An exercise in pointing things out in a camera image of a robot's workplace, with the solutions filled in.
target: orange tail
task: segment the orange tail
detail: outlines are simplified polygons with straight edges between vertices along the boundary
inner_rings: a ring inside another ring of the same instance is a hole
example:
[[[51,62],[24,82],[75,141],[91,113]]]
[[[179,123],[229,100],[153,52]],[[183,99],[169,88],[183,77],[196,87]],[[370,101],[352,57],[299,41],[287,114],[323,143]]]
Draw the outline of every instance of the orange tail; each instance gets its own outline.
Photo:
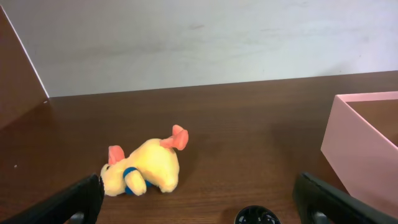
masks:
[[[174,125],[172,133],[171,137],[160,140],[160,145],[165,148],[174,147],[178,150],[184,149],[188,143],[188,131],[179,125]]]

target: gray wall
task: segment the gray wall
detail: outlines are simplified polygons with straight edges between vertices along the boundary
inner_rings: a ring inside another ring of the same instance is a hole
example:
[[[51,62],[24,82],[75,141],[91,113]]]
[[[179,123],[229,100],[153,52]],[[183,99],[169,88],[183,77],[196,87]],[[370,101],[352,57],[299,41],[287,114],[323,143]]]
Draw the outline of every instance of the gray wall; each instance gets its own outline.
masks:
[[[0,0],[50,96],[398,70],[395,0]]]

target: pink container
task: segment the pink container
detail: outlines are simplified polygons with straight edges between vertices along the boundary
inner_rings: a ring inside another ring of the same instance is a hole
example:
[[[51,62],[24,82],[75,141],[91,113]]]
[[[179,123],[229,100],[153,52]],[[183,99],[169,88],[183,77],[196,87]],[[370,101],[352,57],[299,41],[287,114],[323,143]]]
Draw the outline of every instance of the pink container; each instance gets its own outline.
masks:
[[[336,95],[321,150],[351,196],[398,218],[398,147],[391,141],[398,137],[398,110],[393,107],[398,108],[398,91]]]

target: toy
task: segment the toy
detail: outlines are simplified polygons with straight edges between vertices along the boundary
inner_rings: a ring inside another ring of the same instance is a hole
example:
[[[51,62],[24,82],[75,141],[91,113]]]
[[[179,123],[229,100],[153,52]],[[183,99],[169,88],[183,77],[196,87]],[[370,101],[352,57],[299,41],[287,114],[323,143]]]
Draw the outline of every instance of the toy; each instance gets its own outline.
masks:
[[[150,139],[134,150],[128,158],[120,146],[109,147],[109,161],[101,169],[106,195],[122,193],[142,195],[147,187],[156,185],[172,192],[178,184],[180,166],[174,148],[183,150],[188,131],[174,125],[167,139]]]

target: black round object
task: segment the black round object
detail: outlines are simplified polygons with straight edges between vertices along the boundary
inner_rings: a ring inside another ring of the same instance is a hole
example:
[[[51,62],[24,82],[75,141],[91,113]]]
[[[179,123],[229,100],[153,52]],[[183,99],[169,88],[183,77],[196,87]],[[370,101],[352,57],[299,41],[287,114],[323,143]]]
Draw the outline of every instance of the black round object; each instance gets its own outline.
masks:
[[[235,218],[234,224],[280,224],[272,211],[259,205],[251,205],[242,209]]]

